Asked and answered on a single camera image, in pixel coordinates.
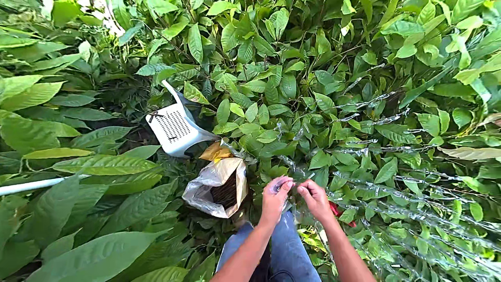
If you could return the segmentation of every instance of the blue jeans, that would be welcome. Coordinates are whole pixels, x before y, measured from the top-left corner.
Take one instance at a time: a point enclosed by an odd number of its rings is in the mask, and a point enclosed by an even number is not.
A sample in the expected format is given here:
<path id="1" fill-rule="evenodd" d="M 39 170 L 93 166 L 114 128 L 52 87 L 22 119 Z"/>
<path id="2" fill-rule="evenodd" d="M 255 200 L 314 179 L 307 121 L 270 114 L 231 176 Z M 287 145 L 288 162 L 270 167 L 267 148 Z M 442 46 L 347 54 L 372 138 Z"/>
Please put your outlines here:
<path id="1" fill-rule="evenodd" d="M 252 230 L 252 225 L 246 223 L 226 241 L 221 258 L 217 263 L 216 272 L 243 244 Z M 294 217 L 290 211 L 282 214 L 280 222 L 273 231 L 271 254 L 273 281 L 321 281 L 299 239 L 294 225 Z"/>

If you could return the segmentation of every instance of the chair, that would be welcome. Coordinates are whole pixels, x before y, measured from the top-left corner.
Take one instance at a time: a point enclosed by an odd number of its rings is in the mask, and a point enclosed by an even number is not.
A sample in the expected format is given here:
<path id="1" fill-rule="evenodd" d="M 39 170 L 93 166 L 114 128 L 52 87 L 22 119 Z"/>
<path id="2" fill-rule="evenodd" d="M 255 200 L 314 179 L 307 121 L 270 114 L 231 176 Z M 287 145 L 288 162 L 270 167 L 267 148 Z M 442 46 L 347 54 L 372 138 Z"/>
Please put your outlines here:
<path id="1" fill-rule="evenodd" d="M 208 140 L 219 140 L 219 136 L 201 129 L 194 122 L 191 112 L 184 107 L 185 103 L 193 102 L 184 98 L 167 81 L 162 84 L 169 90 L 176 100 L 175 104 L 146 115 L 146 121 L 155 133 L 162 149 L 169 155 L 178 158 L 189 158 L 184 154 L 192 145 Z"/>

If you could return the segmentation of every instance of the white pipe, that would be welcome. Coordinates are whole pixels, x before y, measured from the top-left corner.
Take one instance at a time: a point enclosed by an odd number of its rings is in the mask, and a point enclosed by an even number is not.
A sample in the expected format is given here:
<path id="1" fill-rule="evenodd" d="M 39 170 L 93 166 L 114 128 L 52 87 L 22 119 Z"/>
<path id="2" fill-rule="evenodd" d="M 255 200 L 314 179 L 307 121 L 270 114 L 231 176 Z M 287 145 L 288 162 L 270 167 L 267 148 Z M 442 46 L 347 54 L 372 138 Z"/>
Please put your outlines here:
<path id="1" fill-rule="evenodd" d="M 82 179 L 82 178 L 86 178 L 89 176 L 90 175 L 80 174 L 78 177 L 80 179 Z M 55 185 L 59 182 L 62 182 L 64 179 L 66 179 L 68 177 L 45 179 L 45 180 L 3 186 L 3 187 L 0 187 L 0 196 L 52 186 L 52 185 Z"/>

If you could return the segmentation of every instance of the leaf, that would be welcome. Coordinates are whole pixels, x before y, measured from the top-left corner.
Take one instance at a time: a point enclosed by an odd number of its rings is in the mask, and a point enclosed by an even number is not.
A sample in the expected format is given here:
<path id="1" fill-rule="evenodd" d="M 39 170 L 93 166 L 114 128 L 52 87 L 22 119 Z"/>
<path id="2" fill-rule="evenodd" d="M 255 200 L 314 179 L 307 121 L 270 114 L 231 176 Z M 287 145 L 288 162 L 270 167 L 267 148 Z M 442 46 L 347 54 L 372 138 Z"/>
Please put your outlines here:
<path id="1" fill-rule="evenodd" d="M 189 82 L 184 82 L 184 97 L 190 101 L 209 105 L 209 101 L 203 96 L 202 92 L 200 92 L 195 86 L 191 85 Z"/>
<path id="2" fill-rule="evenodd" d="M 351 6 L 350 0 L 343 0 L 341 12 L 343 13 L 343 15 L 349 15 L 351 13 L 356 13 L 357 11 Z"/>
<path id="3" fill-rule="evenodd" d="M 501 149 L 495 148 L 474 149 L 469 147 L 459 147 L 457 149 L 449 150 L 438 147 L 438 149 L 451 157 L 463 160 L 483 160 L 501 157 Z"/>
<path id="4" fill-rule="evenodd" d="M 229 117 L 229 100 L 224 99 L 217 107 L 216 118 L 219 124 L 223 124 L 228 121 Z"/>
<path id="5" fill-rule="evenodd" d="M 0 108 L 8 111 L 16 111 L 31 106 L 43 104 L 61 89 L 63 82 L 54 83 L 37 83 L 25 91 L 4 99 L 0 104 Z"/>
<path id="6" fill-rule="evenodd" d="M 52 186 L 36 202 L 28 226 L 30 236 L 41 248 L 59 237 L 77 201 L 79 187 L 78 176 L 71 176 Z"/>
<path id="7" fill-rule="evenodd" d="M 129 42 L 138 32 L 143 29 L 143 23 L 138 22 L 135 26 L 129 28 L 122 36 L 118 38 L 118 46 L 124 46 Z"/>
<path id="8" fill-rule="evenodd" d="M 374 128 L 384 137 L 399 143 L 414 144 L 416 137 L 410 133 L 404 133 L 408 130 L 407 126 L 397 124 L 375 125 Z"/>
<path id="9" fill-rule="evenodd" d="M 33 272 L 27 282 L 107 281 L 128 267 L 157 233 L 119 232 L 66 252 Z"/>
<path id="10" fill-rule="evenodd" d="M 188 25 L 188 23 L 189 23 L 189 19 L 187 17 L 180 16 L 179 17 L 179 22 L 173 24 L 169 28 L 164 29 L 162 31 L 162 36 L 165 37 L 165 39 L 167 39 L 167 40 L 172 40 L 181 31 L 184 30 L 184 28 Z"/>
<path id="11" fill-rule="evenodd" d="M 153 162 L 124 155 L 95 155 L 58 162 L 52 168 L 57 171 L 81 172 L 89 175 L 123 175 L 145 172 L 156 166 L 157 164 Z"/>
<path id="12" fill-rule="evenodd" d="M 176 266 L 167 266 L 149 272 L 132 282 L 182 282 L 188 270 Z"/>
<path id="13" fill-rule="evenodd" d="M 40 255 L 44 260 L 44 263 L 47 263 L 49 260 L 58 257 L 67 251 L 70 251 L 73 248 L 73 242 L 75 241 L 75 235 L 77 233 L 78 231 L 70 235 L 61 237 L 48 245 Z"/>
<path id="14" fill-rule="evenodd" d="M 14 235 L 20 225 L 20 209 L 27 201 L 19 196 L 8 195 L 0 202 L 0 259 L 3 258 L 3 250 L 7 240 Z"/>
<path id="15" fill-rule="evenodd" d="M 220 123 L 216 126 L 214 126 L 214 129 L 212 132 L 214 134 L 222 134 L 226 132 L 230 132 L 232 130 L 235 130 L 238 128 L 238 124 L 233 123 L 233 122 L 225 122 L 225 123 Z"/>
<path id="16" fill-rule="evenodd" d="M 61 109 L 61 114 L 66 117 L 81 120 L 105 120 L 115 118 L 107 112 L 84 107 L 64 108 Z"/>
<path id="17" fill-rule="evenodd" d="M 390 24 L 387 28 L 381 30 L 381 34 L 400 34 L 409 36 L 416 33 L 424 32 L 424 28 L 420 24 L 398 20 Z"/>
<path id="18" fill-rule="evenodd" d="M 470 213 L 475 219 L 475 221 L 482 221 L 483 219 L 482 206 L 477 202 L 473 202 L 470 203 L 469 207 L 470 207 Z"/>
<path id="19" fill-rule="evenodd" d="M 43 121 L 19 117 L 7 117 L 0 127 L 2 139 L 21 154 L 60 146 L 53 128 L 41 126 Z"/>
<path id="20" fill-rule="evenodd" d="M 452 111 L 452 119 L 454 123 L 457 124 L 457 127 L 461 128 L 470 123 L 472 116 L 471 113 L 464 108 L 455 108 L 454 111 Z"/>
<path id="21" fill-rule="evenodd" d="M 203 49 L 202 49 L 202 37 L 200 31 L 198 30 L 198 24 L 194 24 L 188 33 L 188 47 L 189 52 L 195 58 L 195 60 L 202 64 L 203 60 Z"/>
<path id="22" fill-rule="evenodd" d="M 79 107 L 87 105 L 88 103 L 91 103 L 95 100 L 95 98 L 86 95 L 69 94 L 66 96 L 58 95 L 56 97 L 53 97 L 49 100 L 49 103 L 66 107 Z"/>
<path id="23" fill-rule="evenodd" d="M 440 133 L 444 134 L 449 129 L 450 116 L 449 113 L 441 109 L 438 110 L 438 117 L 440 118 Z"/>
<path id="24" fill-rule="evenodd" d="M 236 104 L 236 103 L 230 103 L 229 104 L 229 110 L 238 115 L 238 116 L 241 116 L 241 117 L 245 117 L 245 114 L 243 113 L 243 110 L 242 108 L 240 107 L 239 104 Z"/>
<path id="25" fill-rule="evenodd" d="M 139 159 L 146 160 L 149 157 L 151 157 L 152 155 L 154 155 L 160 147 L 162 147 L 162 145 L 139 146 L 139 147 L 136 147 L 132 150 L 124 152 L 122 155 L 131 157 L 131 158 L 139 158 Z"/>
<path id="26" fill-rule="evenodd" d="M 221 46 L 223 52 L 228 52 L 229 50 L 235 48 L 238 45 L 238 40 L 236 38 L 237 28 L 232 24 L 227 24 L 221 32 Z"/>
<path id="27" fill-rule="evenodd" d="M 216 16 L 221 14 L 222 12 L 230 9 L 239 9 L 238 5 L 235 5 L 233 3 L 230 3 L 228 1 L 216 1 L 210 6 L 209 11 L 207 12 L 207 16 Z"/>
<path id="28" fill-rule="evenodd" d="M 431 136 L 437 137 L 440 135 L 440 128 L 438 125 L 440 124 L 440 118 L 438 115 L 429 114 L 429 113 L 416 113 L 417 119 L 419 123 L 423 127 L 426 132 L 428 132 Z"/>
<path id="29" fill-rule="evenodd" d="M 256 119 L 257 115 L 258 115 L 258 104 L 254 103 L 245 112 L 245 118 L 249 122 L 253 122 Z"/>
<path id="30" fill-rule="evenodd" d="M 71 147 L 90 148 L 123 138 L 132 127 L 107 126 L 79 136 L 72 140 Z"/>
<path id="31" fill-rule="evenodd" d="M 270 120 L 270 112 L 268 111 L 268 107 L 266 107 L 265 104 L 262 104 L 259 107 L 258 115 L 260 124 L 267 124 Z"/>
<path id="32" fill-rule="evenodd" d="M 316 153 L 311 162 L 310 162 L 310 170 L 312 169 L 319 169 L 324 166 L 330 166 L 332 164 L 331 162 L 331 157 L 328 154 L 325 154 L 323 151 L 318 151 Z"/>
<path id="33" fill-rule="evenodd" d="M 344 223 L 350 223 L 353 221 L 353 217 L 357 213 L 356 209 L 348 209 L 343 212 L 343 214 L 339 217 L 339 220 Z"/>
<path id="34" fill-rule="evenodd" d="M 136 222 L 148 221 L 160 214 L 167 206 L 165 200 L 177 188 L 178 181 L 174 180 L 169 184 L 146 190 L 139 195 L 130 195 L 108 219 L 99 232 L 99 236 L 121 231 Z"/>
<path id="35" fill-rule="evenodd" d="M 398 159 L 396 157 L 392 158 L 391 161 L 387 162 L 378 172 L 374 183 L 382 183 L 388 179 L 391 179 L 397 174 L 398 170 Z"/>
<path id="36" fill-rule="evenodd" d="M 242 86 L 250 89 L 252 92 L 263 93 L 266 88 L 266 82 L 262 80 L 251 80 L 242 84 Z"/>
<path id="37" fill-rule="evenodd" d="M 5 245 L 4 255 L 0 259 L 0 279 L 15 273 L 31 262 L 40 252 L 33 240 L 27 242 L 9 242 Z"/>
<path id="38" fill-rule="evenodd" d="M 31 152 L 23 156 L 23 159 L 51 159 L 51 158 L 67 158 L 67 157 L 84 157 L 92 154 L 92 151 L 72 148 L 52 148 Z"/>

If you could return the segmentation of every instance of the human hand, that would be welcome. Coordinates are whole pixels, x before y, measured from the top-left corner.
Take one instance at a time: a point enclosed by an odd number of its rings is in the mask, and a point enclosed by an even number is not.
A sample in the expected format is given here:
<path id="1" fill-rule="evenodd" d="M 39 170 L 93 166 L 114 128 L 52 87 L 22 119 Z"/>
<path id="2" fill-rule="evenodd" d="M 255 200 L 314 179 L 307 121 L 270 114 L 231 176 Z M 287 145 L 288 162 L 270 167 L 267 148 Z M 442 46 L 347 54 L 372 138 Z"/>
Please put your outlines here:
<path id="1" fill-rule="evenodd" d="M 329 200 L 324 188 L 318 186 L 313 180 L 308 179 L 298 186 L 298 193 L 303 196 L 310 212 L 322 225 L 336 220 L 331 211 Z"/>
<path id="2" fill-rule="evenodd" d="M 258 225 L 274 229 L 280 221 L 287 193 L 294 184 L 293 179 L 280 176 L 268 183 L 263 191 L 263 211 Z"/>

